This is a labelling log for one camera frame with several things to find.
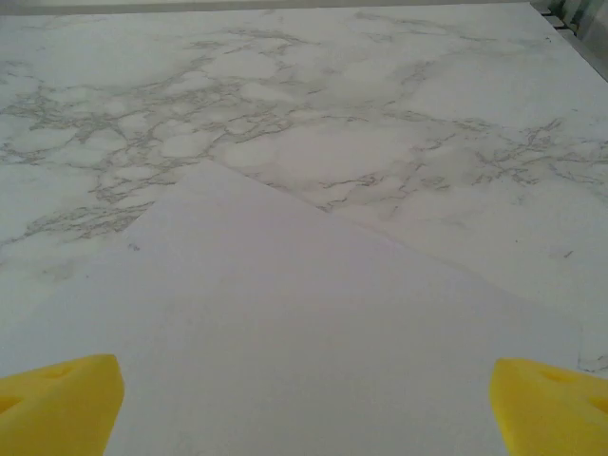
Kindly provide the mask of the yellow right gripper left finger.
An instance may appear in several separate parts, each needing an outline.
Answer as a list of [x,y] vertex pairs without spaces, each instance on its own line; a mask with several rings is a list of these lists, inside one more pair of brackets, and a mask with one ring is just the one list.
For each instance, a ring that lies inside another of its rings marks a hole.
[[0,456],[104,456],[123,399],[113,354],[0,378]]

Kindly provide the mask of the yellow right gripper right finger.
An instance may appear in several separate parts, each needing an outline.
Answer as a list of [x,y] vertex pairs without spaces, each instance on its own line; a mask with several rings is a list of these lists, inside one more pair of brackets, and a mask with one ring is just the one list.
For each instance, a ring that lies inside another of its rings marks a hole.
[[489,398],[509,456],[608,456],[608,379],[500,358]]

